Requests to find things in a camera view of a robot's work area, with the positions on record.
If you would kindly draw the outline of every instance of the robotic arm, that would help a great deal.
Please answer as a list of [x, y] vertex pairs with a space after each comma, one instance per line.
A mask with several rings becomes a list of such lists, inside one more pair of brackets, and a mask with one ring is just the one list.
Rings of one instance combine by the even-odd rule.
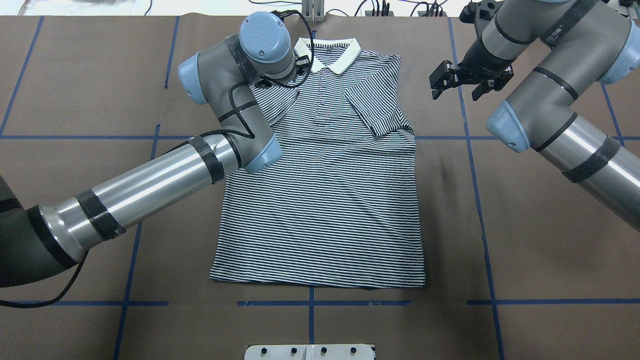
[[282, 150], [249, 85], [290, 86], [284, 83], [303, 73], [306, 79], [312, 59], [294, 58], [283, 22], [292, 14], [302, 18], [299, 12], [254, 13], [238, 34], [179, 66], [182, 86], [196, 103], [209, 103], [222, 129], [56, 206], [25, 210], [0, 176], [0, 287], [54, 276], [93, 246], [226, 174], [258, 172], [279, 160]]
[[433, 98], [463, 84], [479, 84], [473, 100], [502, 89], [511, 63], [540, 38], [552, 52], [487, 129], [516, 152], [533, 148], [640, 231], [640, 160], [570, 108], [593, 82], [614, 83], [640, 66], [640, 29], [600, 0], [484, 0], [460, 19], [475, 22], [477, 40], [460, 64], [444, 61], [431, 74]]

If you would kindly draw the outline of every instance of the striped shirt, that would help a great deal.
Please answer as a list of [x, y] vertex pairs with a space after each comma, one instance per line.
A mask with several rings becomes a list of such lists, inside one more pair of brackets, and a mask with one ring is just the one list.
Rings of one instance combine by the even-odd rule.
[[[423, 286], [415, 139], [396, 101], [400, 57], [362, 51], [355, 39], [314, 43], [302, 86], [252, 89], [283, 156], [227, 177], [209, 277]], [[308, 39], [295, 50], [310, 56]]]

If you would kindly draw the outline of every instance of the white floor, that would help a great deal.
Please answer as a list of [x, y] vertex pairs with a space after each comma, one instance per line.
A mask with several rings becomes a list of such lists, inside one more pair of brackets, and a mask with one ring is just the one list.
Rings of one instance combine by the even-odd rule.
[[[358, 13], [364, 15], [365, 10], [371, 10], [375, 0], [368, 0]], [[402, 0], [390, 0], [390, 9], [395, 16], [409, 16], [414, 3]], [[442, 5], [444, 11], [451, 17], [457, 17], [468, 0], [446, 0]], [[298, 8], [294, 4], [251, 4], [248, 0], [2, 0], [0, 15], [184, 15], [186, 13], [202, 13], [206, 15], [248, 15], [257, 11], [271, 11], [277, 8]], [[353, 15], [360, 0], [326, 0], [325, 10], [337, 8], [349, 15]], [[617, 5], [618, 0], [611, 0], [609, 6], [618, 11], [629, 14], [628, 9]], [[630, 11], [632, 18], [635, 12]]]

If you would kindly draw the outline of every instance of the shirt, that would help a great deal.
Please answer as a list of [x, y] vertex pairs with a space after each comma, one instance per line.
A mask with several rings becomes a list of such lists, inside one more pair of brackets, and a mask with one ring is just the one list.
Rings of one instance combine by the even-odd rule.
[[[227, 177], [210, 278], [314, 286], [423, 286], [413, 129], [398, 55], [315, 40], [298, 88], [252, 91], [282, 159]], [[309, 55], [309, 40], [294, 48]]]

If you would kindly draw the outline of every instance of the garment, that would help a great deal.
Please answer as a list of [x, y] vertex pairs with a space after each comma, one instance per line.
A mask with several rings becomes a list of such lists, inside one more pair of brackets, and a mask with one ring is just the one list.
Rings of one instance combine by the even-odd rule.
[[[283, 156], [227, 177], [212, 279], [423, 286], [415, 139], [397, 105], [400, 57], [314, 40], [298, 88], [254, 88]], [[311, 55], [308, 39], [295, 47]]]

